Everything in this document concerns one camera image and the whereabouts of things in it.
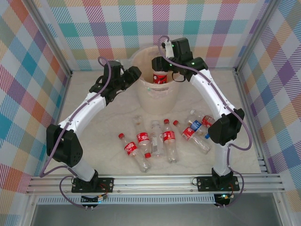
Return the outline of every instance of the plaid wall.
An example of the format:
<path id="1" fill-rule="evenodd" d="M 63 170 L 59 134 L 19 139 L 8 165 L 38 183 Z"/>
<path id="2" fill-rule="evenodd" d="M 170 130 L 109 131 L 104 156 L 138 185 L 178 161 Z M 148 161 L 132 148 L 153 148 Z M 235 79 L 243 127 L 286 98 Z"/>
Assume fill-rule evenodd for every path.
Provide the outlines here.
<path id="1" fill-rule="evenodd" d="M 35 0 L 74 70 L 128 59 L 160 35 L 187 37 L 210 67 L 233 67 L 269 0 Z"/>
<path id="2" fill-rule="evenodd" d="M 0 226 L 13 226 L 67 77 L 21 0 L 0 3 Z"/>
<path id="3" fill-rule="evenodd" d="M 301 225 L 301 0 L 282 0 L 242 70 L 272 172 Z"/>

